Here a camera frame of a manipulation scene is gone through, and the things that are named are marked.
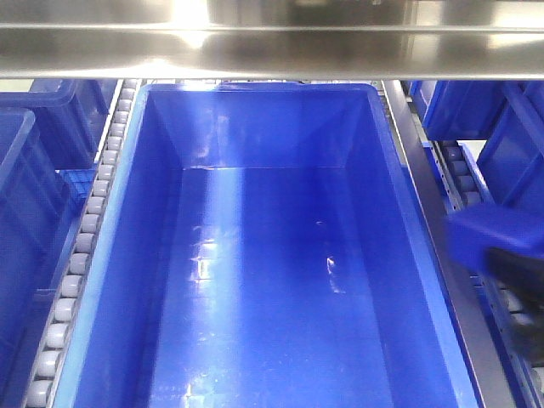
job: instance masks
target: metal frame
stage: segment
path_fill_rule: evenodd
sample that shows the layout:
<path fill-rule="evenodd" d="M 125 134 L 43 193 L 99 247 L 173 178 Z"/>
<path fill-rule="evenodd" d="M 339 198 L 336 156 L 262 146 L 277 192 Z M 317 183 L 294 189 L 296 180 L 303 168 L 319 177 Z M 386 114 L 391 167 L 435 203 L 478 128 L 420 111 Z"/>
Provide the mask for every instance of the metal frame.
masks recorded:
<path fill-rule="evenodd" d="M 544 3 L 4 0 L 0 77 L 544 78 Z"/>
<path fill-rule="evenodd" d="M 456 325 L 468 371 L 472 373 L 475 393 L 483 407 L 514 408 L 516 403 L 470 275 L 449 260 L 444 226 L 445 207 L 400 82 L 386 81 L 383 89 L 433 243 L 445 294 L 450 301 L 450 317 Z"/>

